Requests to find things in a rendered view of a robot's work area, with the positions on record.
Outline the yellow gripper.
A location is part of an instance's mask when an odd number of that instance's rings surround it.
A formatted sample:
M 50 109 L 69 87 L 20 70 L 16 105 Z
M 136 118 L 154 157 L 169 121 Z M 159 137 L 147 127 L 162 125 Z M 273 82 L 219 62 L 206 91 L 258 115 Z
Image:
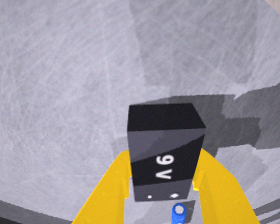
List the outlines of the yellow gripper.
M 109 167 L 72 224 L 124 224 L 131 165 L 123 151 Z M 193 177 L 203 224 L 260 224 L 236 178 L 201 148 Z

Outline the black nine-volt battery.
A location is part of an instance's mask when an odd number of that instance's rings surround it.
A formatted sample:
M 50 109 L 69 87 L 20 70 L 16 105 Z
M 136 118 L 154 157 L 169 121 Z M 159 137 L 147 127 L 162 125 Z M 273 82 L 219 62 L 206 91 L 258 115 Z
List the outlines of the black nine-volt battery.
M 206 129 L 192 103 L 129 105 L 135 202 L 188 198 Z

